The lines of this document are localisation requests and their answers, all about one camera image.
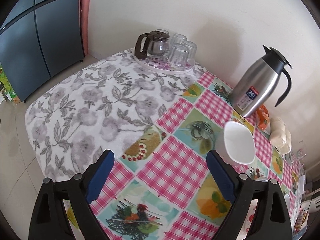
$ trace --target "round floral tray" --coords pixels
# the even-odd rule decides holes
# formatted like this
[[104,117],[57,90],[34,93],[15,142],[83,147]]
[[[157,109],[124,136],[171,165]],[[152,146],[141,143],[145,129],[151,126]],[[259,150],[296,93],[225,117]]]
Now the round floral tray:
[[134,55],[134,48],[132,48],[132,56],[134,57],[135,61],[139,63],[139,65],[146,67],[152,71],[159,72],[159,73],[164,73],[164,74],[175,74],[175,75],[181,75],[188,73],[189,71],[192,70],[192,68],[195,66],[195,61],[192,60],[186,64],[186,66],[183,66],[181,68],[178,68],[174,65],[172,65],[170,62],[153,62],[148,59],[138,59]]

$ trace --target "tile floor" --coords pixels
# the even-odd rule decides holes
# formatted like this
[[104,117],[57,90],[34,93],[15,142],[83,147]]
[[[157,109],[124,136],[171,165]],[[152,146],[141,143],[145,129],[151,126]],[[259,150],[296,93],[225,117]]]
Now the tile floor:
[[21,240],[28,239],[31,214],[44,178],[28,140],[25,112],[54,85],[96,61],[87,55],[83,62],[73,64],[43,84],[25,104],[0,104],[0,209]]

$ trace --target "glass coffee pot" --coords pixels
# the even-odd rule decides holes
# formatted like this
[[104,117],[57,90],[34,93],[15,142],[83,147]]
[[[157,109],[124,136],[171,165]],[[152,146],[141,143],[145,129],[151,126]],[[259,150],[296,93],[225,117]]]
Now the glass coffee pot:
[[[146,38],[146,40],[141,51],[141,43],[144,38]],[[168,59],[168,53],[166,53],[166,51],[168,51],[170,47],[169,38],[169,34],[160,31],[141,34],[137,40],[134,55],[138,59],[147,58],[154,62],[165,62]]]

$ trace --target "blue gripper pad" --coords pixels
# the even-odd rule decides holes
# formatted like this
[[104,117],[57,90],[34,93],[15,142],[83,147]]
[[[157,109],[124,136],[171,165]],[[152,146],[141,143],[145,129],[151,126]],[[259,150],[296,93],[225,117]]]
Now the blue gripper pad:
[[87,203],[91,204],[93,200],[96,200],[105,184],[112,167],[115,163],[115,156],[112,151],[109,151],[106,158],[103,160],[96,173],[92,176],[88,184],[87,189]]
[[211,152],[207,153],[207,166],[225,200],[228,200],[233,204],[236,200],[234,195],[235,186],[226,171]]

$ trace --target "white plastic chair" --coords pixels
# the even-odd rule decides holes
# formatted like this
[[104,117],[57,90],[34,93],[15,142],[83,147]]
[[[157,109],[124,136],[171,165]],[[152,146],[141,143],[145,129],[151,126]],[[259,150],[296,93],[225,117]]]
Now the white plastic chair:
[[308,209],[309,207],[309,213],[314,213],[320,210],[320,196],[313,198],[312,200],[306,200],[301,203],[302,208]]

